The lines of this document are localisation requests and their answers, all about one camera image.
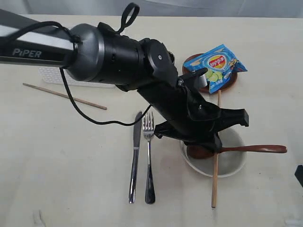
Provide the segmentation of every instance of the brown plate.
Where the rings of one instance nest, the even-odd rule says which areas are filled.
[[[187,62],[197,56],[201,55],[201,53],[197,53],[197,54],[194,54],[192,56],[190,56],[189,58],[187,58],[184,62]],[[182,66],[182,72],[183,74],[185,73],[189,73],[189,70],[187,68],[185,68],[184,66]],[[236,82],[238,78],[238,73],[237,72],[232,72],[232,75],[231,75],[231,79],[226,83],[224,84],[220,90],[221,91],[225,91],[227,89],[229,89],[232,85],[234,85],[234,83]],[[207,85],[206,87],[203,87],[203,88],[200,88],[200,92],[203,92],[203,93],[209,93],[209,85]]]

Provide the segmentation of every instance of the silver fork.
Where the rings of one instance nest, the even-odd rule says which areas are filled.
[[[153,138],[153,132],[155,130],[153,123],[152,113],[146,113],[143,118],[143,136],[147,140],[148,147],[148,165],[147,165],[147,179],[146,179],[146,190],[145,190],[145,202],[147,204],[153,204],[156,200],[155,190],[153,187],[152,180],[152,169],[151,169],[151,142]]]

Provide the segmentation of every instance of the knife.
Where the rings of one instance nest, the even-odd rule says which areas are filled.
[[[135,121],[142,116],[140,111],[135,118]],[[134,125],[134,156],[131,172],[131,181],[129,184],[129,194],[128,202],[134,203],[134,195],[136,193],[136,182],[137,182],[137,168],[138,168],[138,157],[139,157],[139,148],[140,148],[140,138],[141,138],[141,129],[142,129],[142,119]]]

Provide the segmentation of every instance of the chip bag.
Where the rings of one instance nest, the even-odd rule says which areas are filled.
[[[208,69],[205,77],[209,82],[210,94],[219,90],[230,80],[232,71],[247,71],[234,53],[224,44],[185,62],[184,67],[191,72],[202,68]]]

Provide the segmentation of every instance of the chopstick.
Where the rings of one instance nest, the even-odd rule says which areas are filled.
[[[218,107],[221,107],[221,90],[218,91]],[[214,173],[213,173],[213,191],[212,191],[212,208],[217,205],[217,185],[218,185],[218,158],[219,153],[214,154]]]
[[[43,88],[43,87],[38,87],[38,86],[27,84],[27,83],[23,83],[23,85],[27,86],[27,87],[34,88],[34,89],[38,89],[40,91],[44,91],[44,92],[47,92],[47,93],[50,93],[50,94],[53,94],[53,95],[56,95],[56,96],[61,96],[63,98],[68,98],[69,99],[69,97],[65,94],[62,94],[62,93],[59,93],[59,92],[56,92],[56,91],[52,91],[52,90],[49,90],[49,89],[46,89],[46,88]],[[79,98],[74,98],[74,100],[79,102],[79,103],[90,105],[90,106],[93,106],[93,107],[96,107],[96,108],[99,108],[99,109],[102,109],[102,110],[107,110],[107,107],[105,107],[105,106],[101,106],[101,105],[98,105],[98,104],[95,104],[95,103],[91,103],[91,102],[88,102],[88,101],[85,101],[85,100],[82,100],[82,99],[79,99]]]

